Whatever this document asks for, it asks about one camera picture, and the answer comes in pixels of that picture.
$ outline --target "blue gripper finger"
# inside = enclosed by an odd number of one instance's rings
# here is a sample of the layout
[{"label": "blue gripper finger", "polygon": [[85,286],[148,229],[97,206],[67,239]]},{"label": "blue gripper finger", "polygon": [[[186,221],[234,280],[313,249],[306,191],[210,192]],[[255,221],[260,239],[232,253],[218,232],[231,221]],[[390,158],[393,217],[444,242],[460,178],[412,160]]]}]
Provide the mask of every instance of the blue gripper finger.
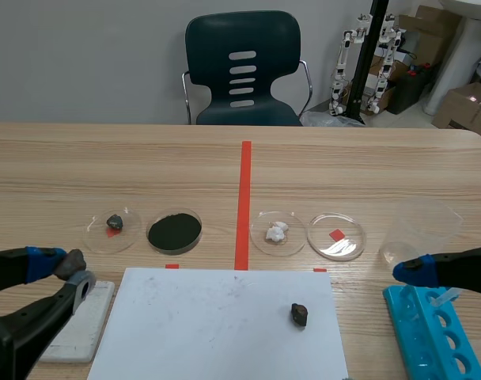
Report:
[{"label": "blue gripper finger", "polygon": [[50,275],[65,258],[66,251],[61,248],[26,247],[28,254],[28,268],[26,282],[32,283]]}]

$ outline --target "dark green chair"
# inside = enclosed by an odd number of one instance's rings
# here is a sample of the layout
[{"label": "dark green chair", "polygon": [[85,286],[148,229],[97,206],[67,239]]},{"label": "dark green chair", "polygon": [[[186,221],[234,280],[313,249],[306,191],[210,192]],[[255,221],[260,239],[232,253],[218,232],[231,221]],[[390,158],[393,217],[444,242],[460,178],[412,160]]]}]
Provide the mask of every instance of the dark green chair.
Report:
[{"label": "dark green chair", "polygon": [[[301,125],[299,116],[311,101],[312,84],[307,64],[300,60],[301,31],[291,14],[256,11],[197,17],[186,29],[186,53],[189,71],[182,79],[189,124],[188,74],[191,83],[209,87],[212,96],[197,124]],[[297,116],[272,97],[271,85],[297,71],[300,63],[309,97]]]}]

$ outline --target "plastic beaker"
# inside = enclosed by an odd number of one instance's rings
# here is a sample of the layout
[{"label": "plastic beaker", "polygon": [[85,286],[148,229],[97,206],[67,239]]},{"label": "plastic beaker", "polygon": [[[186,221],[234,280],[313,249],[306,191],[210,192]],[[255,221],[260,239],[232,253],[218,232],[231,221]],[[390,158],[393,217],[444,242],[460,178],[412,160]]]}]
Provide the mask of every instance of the plastic beaker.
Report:
[{"label": "plastic beaker", "polygon": [[443,253],[461,224],[462,218],[439,200],[406,199],[399,205],[379,253],[392,266],[427,253]]}]

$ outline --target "rock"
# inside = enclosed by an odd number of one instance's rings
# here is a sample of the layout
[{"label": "rock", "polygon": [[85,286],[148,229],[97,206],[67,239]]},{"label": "rock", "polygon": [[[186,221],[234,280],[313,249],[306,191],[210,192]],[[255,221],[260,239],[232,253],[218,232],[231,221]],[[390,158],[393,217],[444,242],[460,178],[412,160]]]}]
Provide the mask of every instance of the rock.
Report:
[{"label": "rock", "polygon": [[291,305],[291,317],[297,325],[301,327],[307,325],[307,309],[305,306],[293,303]]},{"label": "rock", "polygon": [[114,230],[121,230],[123,228],[123,220],[119,215],[114,214],[107,219],[107,226],[113,228]]},{"label": "rock", "polygon": [[72,249],[55,268],[54,274],[59,279],[67,281],[75,273],[84,271],[85,268],[86,263],[82,251],[80,249]]}]

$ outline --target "small red square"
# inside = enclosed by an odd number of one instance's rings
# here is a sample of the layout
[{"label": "small red square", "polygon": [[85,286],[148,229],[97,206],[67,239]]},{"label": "small red square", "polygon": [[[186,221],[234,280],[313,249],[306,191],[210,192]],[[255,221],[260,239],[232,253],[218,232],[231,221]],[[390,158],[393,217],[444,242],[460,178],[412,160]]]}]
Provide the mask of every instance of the small red square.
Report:
[{"label": "small red square", "polygon": [[107,238],[112,238],[119,234],[121,234],[121,230],[114,230],[111,227],[107,227]]},{"label": "small red square", "polygon": [[343,240],[345,238],[345,235],[339,229],[332,231],[329,235],[334,241]]}]

